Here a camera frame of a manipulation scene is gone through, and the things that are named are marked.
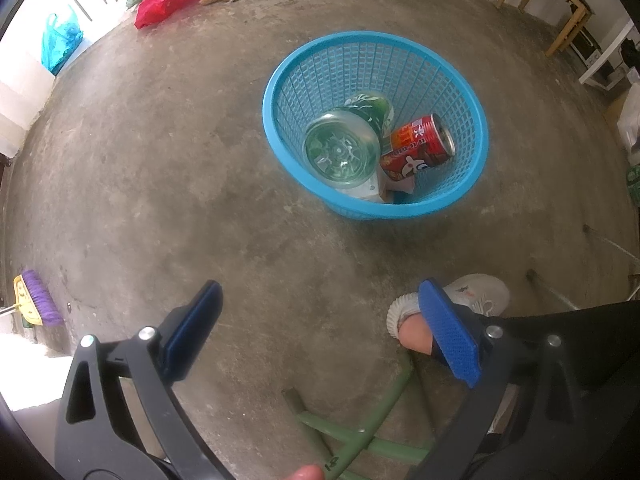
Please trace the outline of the person's left hand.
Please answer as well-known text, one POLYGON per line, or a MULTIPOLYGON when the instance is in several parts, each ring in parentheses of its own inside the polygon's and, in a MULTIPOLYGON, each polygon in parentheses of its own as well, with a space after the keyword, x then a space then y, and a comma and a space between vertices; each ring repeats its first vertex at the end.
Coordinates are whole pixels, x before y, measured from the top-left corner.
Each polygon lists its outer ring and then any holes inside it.
POLYGON ((322 468, 316 464, 301 466, 284 480, 324 480, 322 468))

